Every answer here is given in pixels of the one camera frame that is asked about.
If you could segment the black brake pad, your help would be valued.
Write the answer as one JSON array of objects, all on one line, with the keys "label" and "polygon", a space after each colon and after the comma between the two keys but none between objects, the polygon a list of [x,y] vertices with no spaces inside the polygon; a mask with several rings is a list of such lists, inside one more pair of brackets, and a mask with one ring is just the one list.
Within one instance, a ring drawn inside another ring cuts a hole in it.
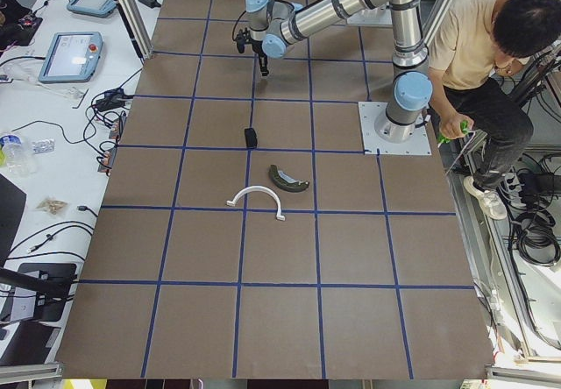
[{"label": "black brake pad", "polygon": [[244,129],[245,145],[247,149],[255,149],[258,147],[257,133],[253,128]]}]

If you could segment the black power adapter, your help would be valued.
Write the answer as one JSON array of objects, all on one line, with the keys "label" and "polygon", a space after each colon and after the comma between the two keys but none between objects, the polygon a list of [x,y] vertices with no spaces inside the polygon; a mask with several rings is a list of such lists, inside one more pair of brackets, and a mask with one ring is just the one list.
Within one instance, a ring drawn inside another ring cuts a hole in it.
[{"label": "black power adapter", "polygon": [[148,8],[159,8],[161,4],[157,0],[138,0],[141,4]]}]

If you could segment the green brake shoe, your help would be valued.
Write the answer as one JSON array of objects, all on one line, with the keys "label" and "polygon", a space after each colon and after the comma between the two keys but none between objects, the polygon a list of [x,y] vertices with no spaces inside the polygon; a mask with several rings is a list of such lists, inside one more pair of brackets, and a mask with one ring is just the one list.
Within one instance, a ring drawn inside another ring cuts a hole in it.
[{"label": "green brake shoe", "polygon": [[289,193],[300,193],[309,188],[309,182],[306,180],[296,180],[276,165],[271,165],[268,169],[268,176],[271,182],[279,189]]}]

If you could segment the blue teach pendant far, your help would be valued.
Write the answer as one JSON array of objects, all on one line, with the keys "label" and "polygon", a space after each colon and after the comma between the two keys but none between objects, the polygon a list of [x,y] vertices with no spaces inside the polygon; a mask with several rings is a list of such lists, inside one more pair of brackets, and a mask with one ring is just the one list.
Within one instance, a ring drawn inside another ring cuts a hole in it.
[{"label": "blue teach pendant far", "polygon": [[67,4],[70,12],[96,18],[108,17],[116,7],[114,0],[71,0]]}]

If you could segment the blue teach pendant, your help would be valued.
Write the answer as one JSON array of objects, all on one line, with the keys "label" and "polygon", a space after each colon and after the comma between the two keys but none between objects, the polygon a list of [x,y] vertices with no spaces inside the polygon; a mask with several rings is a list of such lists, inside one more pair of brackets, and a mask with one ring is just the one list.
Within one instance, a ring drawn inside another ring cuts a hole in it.
[{"label": "blue teach pendant", "polygon": [[96,71],[102,49],[100,32],[57,32],[39,72],[39,82],[89,81]]},{"label": "blue teach pendant", "polygon": [[67,4],[70,12],[96,18],[108,17],[116,7],[114,0],[71,0]]}]

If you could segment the blue teach pendant near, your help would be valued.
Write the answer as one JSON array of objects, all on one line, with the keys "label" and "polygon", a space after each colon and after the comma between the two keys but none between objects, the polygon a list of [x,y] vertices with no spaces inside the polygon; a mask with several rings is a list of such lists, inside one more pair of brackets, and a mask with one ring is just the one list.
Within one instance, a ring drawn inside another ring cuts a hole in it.
[{"label": "blue teach pendant near", "polygon": [[39,72],[39,82],[89,81],[96,71],[102,49],[100,32],[57,32]]}]

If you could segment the person in beige shirt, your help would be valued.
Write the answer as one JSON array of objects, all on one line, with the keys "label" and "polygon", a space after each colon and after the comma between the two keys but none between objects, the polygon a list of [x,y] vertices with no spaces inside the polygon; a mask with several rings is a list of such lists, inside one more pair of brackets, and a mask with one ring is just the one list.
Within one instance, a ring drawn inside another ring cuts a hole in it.
[{"label": "person in beige shirt", "polygon": [[559,0],[453,0],[430,45],[430,107],[440,135],[486,133],[483,160],[464,187],[493,220],[508,215],[496,188],[534,127],[492,76],[517,74],[559,35]]}]

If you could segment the clear plastic water bottle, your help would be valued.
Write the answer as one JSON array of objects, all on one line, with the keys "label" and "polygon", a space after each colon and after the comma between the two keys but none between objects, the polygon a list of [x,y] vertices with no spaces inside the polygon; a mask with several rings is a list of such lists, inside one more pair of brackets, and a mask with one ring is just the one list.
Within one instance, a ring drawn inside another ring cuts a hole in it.
[{"label": "clear plastic water bottle", "polygon": [[12,174],[25,177],[36,172],[31,148],[19,135],[12,132],[2,134],[1,150]]}]

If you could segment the aluminium frame post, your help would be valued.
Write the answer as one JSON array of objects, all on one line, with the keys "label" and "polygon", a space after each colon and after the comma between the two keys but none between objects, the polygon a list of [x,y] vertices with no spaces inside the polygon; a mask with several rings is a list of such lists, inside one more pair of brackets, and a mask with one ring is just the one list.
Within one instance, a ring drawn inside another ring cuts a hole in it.
[{"label": "aluminium frame post", "polygon": [[444,16],[451,6],[452,0],[436,0],[430,14],[423,26],[423,38],[426,46],[429,46],[436,36],[439,26],[444,20]]},{"label": "aluminium frame post", "polygon": [[135,0],[113,0],[124,23],[135,53],[141,60],[151,59],[153,44]]}]

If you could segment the white curved plastic bracket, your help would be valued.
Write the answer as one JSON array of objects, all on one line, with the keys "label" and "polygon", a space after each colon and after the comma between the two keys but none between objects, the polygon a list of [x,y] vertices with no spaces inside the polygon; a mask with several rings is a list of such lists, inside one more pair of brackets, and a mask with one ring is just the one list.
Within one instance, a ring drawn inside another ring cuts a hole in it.
[{"label": "white curved plastic bracket", "polygon": [[229,207],[235,207],[238,201],[243,197],[251,193],[262,193],[268,195],[276,204],[276,214],[275,218],[278,221],[285,221],[286,217],[282,213],[282,206],[280,197],[269,187],[264,187],[261,185],[254,185],[249,187],[244,187],[239,190],[230,200],[228,200],[225,204]]}]

